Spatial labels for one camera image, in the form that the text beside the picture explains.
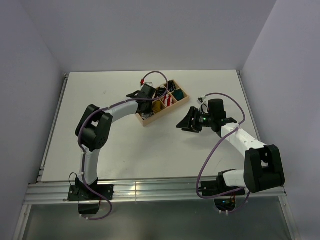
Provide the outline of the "yellow sock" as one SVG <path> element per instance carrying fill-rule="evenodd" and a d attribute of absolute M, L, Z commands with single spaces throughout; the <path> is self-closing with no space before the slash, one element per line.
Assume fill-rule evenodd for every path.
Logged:
<path fill-rule="evenodd" d="M 157 100 L 152 104 L 152 112 L 157 114 L 164 109 L 164 105 L 161 100 Z"/>

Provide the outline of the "wooden compartment tray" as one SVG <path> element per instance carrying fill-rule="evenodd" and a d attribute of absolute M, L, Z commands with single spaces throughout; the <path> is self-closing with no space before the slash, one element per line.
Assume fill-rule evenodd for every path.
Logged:
<path fill-rule="evenodd" d="M 157 87 L 155 96 L 160 97 L 165 92 L 166 88 L 166 84 Z M 174 79 L 168 82 L 167 89 L 168 91 L 165 96 L 162 96 L 152 103 L 151 113 L 136 114 L 136 117 L 143 127 L 150 125 L 189 102 L 190 96 Z"/>

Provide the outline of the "white black striped sock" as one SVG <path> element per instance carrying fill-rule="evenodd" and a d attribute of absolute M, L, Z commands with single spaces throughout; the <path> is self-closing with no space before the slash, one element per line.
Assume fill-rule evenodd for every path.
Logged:
<path fill-rule="evenodd" d="M 143 121 L 145 121 L 145 120 L 149 119 L 150 117 L 152 117 L 153 115 L 154 115 L 153 112 L 151 112 L 151 113 L 142 113 L 141 114 L 141 118 L 142 118 Z"/>

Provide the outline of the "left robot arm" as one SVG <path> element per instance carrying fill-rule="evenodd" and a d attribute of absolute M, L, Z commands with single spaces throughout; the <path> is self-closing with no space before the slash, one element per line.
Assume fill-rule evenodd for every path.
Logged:
<path fill-rule="evenodd" d="M 112 124 L 129 115 L 149 114 L 155 95 L 156 89 L 144 84 L 119 103 L 105 108 L 91 104 L 86 108 L 75 131 L 82 151 L 79 194 L 86 200 L 95 198 L 98 193 L 99 154 L 107 143 Z"/>

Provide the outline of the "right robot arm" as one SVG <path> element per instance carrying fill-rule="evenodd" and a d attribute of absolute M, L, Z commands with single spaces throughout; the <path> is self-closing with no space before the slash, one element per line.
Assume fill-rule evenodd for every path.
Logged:
<path fill-rule="evenodd" d="M 274 144 L 266 145 L 255 139 L 240 127 L 232 117 L 227 117 L 222 99 L 211 99 L 207 110 L 191 107 L 177 128 L 185 132 L 200 133 L 210 128 L 221 141 L 228 141 L 244 157 L 243 169 L 229 169 L 219 172 L 215 180 L 196 181 L 196 192 L 201 198 L 230 196 L 248 190 L 258 193 L 282 187 L 285 174 L 280 150 Z"/>

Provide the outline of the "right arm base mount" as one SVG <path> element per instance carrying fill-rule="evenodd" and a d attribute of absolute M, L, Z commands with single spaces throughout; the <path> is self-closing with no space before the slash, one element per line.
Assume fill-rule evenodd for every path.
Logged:
<path fill-rule="evenodd" d="M 199 192 L 203 197 L 212 197 L 218 194 L 222 194 L 224 192 L 228 192 L 231 190 L 236 190 L 238 187 L 229 187 L 223 185 L 222 183 L 218 183 L 217 180 L 212 181 L 201 181 L 200 187 L 198 188 Z M 222 199 L 215 199 L 214 204 L 219 211 L 233 211 L 236 208 L 236 196 L 244 196 L 246 191 L 241 189 L 239 191 L 227 193 L 223 195 Z"/>

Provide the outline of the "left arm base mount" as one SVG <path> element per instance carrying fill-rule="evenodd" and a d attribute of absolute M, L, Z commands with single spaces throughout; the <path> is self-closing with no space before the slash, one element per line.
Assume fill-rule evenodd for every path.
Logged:
<path fill-rule="evenodd" d="M 113 184 L 98 184 L 93 190 L 108 200 L 113 199 L 114 185 Z M 80 187 L 71 185 L 67 197 L 68 202 L 78 202 L 78 212 L 81 215 L 95 215 L 101 207 L 103 199 L 95 193 L 88 190 L 85 186 Z"/>

